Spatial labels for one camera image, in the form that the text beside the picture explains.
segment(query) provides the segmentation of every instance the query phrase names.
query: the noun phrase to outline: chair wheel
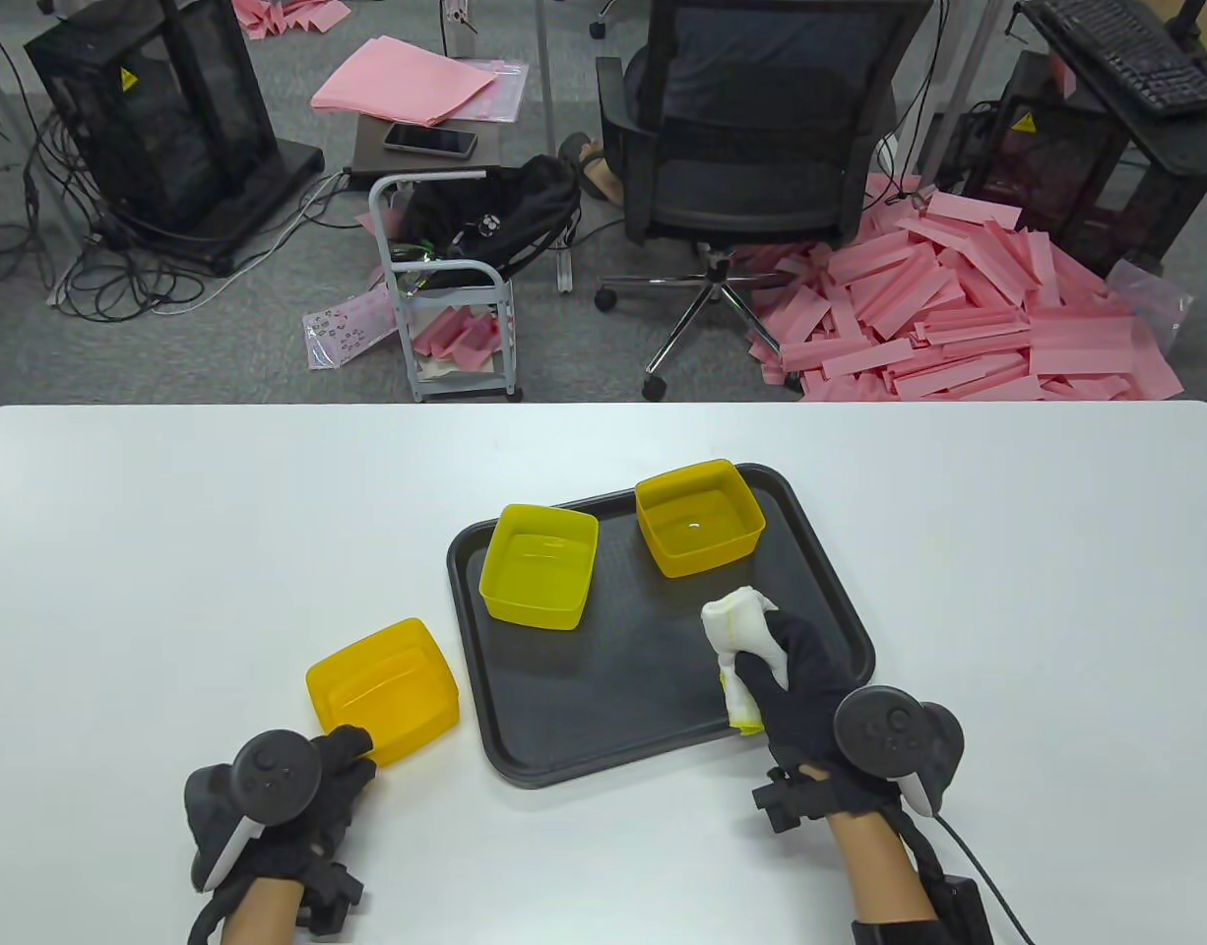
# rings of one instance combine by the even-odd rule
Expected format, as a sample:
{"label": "chair wheel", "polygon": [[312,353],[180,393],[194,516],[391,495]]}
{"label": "chair wheel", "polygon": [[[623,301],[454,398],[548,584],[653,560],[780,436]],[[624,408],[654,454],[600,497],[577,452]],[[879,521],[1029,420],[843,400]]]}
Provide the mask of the chair wheel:
{"label": "chair wheel", "polygon": [[663,401],[663,399],[665,399],[665,391],[666,390],[667,390],[667,386],[666,386],[665,379],[663,377],[659,377],[657,374],[648,374],[648,377],[643,379],[643,399],[645,401],[652,401],[653,403],[657,403],[658,401]]}

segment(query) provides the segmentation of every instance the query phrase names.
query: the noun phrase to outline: yellow plastic container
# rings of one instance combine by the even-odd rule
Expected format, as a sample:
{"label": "yellow plastic container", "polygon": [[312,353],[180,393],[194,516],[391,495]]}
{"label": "yellow plastic container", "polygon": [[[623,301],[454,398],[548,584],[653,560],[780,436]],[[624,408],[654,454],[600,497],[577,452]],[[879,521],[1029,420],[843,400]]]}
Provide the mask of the yellow plastic container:
{"label": "yellow plastic container", "polygon": [[459,724],[459,687],[420,620],[402,620],[360,640],[307,672],[325,733],[360,725],[379,766],[419,751]]}
{"label": "yellow plastic container", "polygon": [[765,517],[729,460],[699,462],[634,488],[639,530],[665,577],[687,577],[747,558]]}
{"label": "yellow plastic container", "polygon": [[541,504],[508,504],[482,567],[482,597],[495,620],[576,630],[590,593],[600,523]]}

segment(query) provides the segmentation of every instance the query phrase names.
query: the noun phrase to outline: gray carpet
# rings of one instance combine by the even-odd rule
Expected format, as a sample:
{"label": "gray carpet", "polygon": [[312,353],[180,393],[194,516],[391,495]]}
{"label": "gray carpet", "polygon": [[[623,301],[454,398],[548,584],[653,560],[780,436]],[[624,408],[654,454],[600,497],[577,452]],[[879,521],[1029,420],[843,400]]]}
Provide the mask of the gray carpet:
{"label": "gray carpet", "polygon": [[[436,49],[436,0],[351,4],[355,14],[328,35],[270,37],[251,45],[272,121],[281,136],[320,145],[330,169],[344,165],[355,121],[321,116],[310,94],[332,69],[372,35],[396,35]],[[590,40],[589,0],[548,5],[558,135],[599,129],[594,57],[629,57],[643,41],[647,4],[622,0],[607,40]],[[19,41],[40,19],[27,0],[0,2],[5,37],[24,64]],[[480,27],[478,53],[537,62],[532,0],[474,0]],[[896,88],[902,107],[931,56],[932,24],[905,63]],[[996,95],[1021,48],[997,36],[980,69],[974,98]],[[0,72],[8,71],[0,63]],[[37,81],[28,75],[28,83]],[[540,152],[543,141],[537,76],[517,126],[505,130],[506,163]],[[33,98],[36,112],[46,100]],[[0,144],[0,163],[5,161]],[[582,232],[616,211],[587,200]],[[360,197],[338,198],[330,217],[343,221],[363,209]],[[19,185],[0,174],[0,221],[22,220]],[[671,275],[693,266],[689,249],[672,243],[632,246],[613,228],[576,249],[577,290],[559,296],[554,264],[537,261],[518,279],[520,384],[531,401],[639,399],[643,363],[671,328],[681,297],[623,297],[612,314],[591,307],[591,280],[602,272]],[[5,403],[279,403],[400,402],[409,399],[397,344],[383,343],[338,371],[307,369],[302,315],[361,291],[377,264],[375,247],[361,231],[307,227],[266,266],[251,272],[199,311],[176,317],[148,315],[130,323],[94,325],[68,319],[46,305],[34,262],[0,286],[0,404]],[[1166,259],[1167,274],[1199,303],[1176,343],[1171,361],[1188,396],[1207,401],[1207,202]],[[729,311],[712,311],[664,369],[670,399],[793,399],[766,387]]]}

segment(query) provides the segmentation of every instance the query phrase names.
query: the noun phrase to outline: hand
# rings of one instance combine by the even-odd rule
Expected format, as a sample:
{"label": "hand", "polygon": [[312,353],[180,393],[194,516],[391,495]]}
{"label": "hand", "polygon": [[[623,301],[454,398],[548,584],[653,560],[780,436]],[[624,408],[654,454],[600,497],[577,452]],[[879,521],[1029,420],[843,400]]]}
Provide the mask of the hand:
{"label": "hand", "polygon": [[[266,828],[261,838],[245,845],[235,865],[197,917],[189,945],[209,939],[217,922],[240,905],[255,879],[301,882],[305,887],[302,908],[310,910],[311,932],[328,935],[342,931],[350,905],[363,894],[363,885],[332,861],[355,815],[355,801],[375,777],[374,762],[365,757],[372,751],[372,737],[363,729],[342,725],[311,743],[320,759],[319,791],[314,800],[296,818]],[[221,833],[216,835],[216,823],[204,818],[202,811],[188,809],[188,826],[198,847],[221,850],[226,845],[227,838]]]}
{"label": "hand", "polygon": [[835,711],[859,684],[847,667],[832,657],[818,630],[792,613],[766,612],[766,625],[788,654],[788,688],[753,653],[739,653],[734,671],[748,687],[762,711],[770,751],[782,768],[812,765],[826,771],[844,810],[865,813],[897,803],[899,791],[884,778],[852,768],[835,741]]}

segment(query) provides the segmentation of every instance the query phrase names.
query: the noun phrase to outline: person's foot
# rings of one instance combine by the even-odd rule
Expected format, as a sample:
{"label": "person's foot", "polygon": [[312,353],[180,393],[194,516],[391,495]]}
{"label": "person's foot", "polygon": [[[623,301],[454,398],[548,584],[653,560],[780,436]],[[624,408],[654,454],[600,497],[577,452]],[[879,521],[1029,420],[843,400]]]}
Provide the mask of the person's foot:
{"label": "person's foot", "polygon": [[584,130],[576,130],[559,146],[559,157],[577,171],[577,180],[589,197],[616,206],[625,203],[622,180],[607,167],[601,141],[591,141]]}

